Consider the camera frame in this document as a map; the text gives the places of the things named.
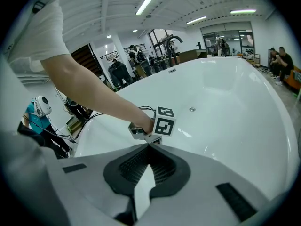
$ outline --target floor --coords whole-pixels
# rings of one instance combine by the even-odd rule
[[[299,157],[301,158],[301,138],[298,139],[298,136],[301,137],[301,135],[299,134],[301,128],[301,101],[297,101],[297,98],[294,95],[295,93],[292,92],[287,85],[284,84],[282,86],[279,86],[275,84],[275,79],[273,79],[270,75],[262,72],[261,69],[259,69],[259,71],[275,89],[291,116],[297,140],[299,140]]]

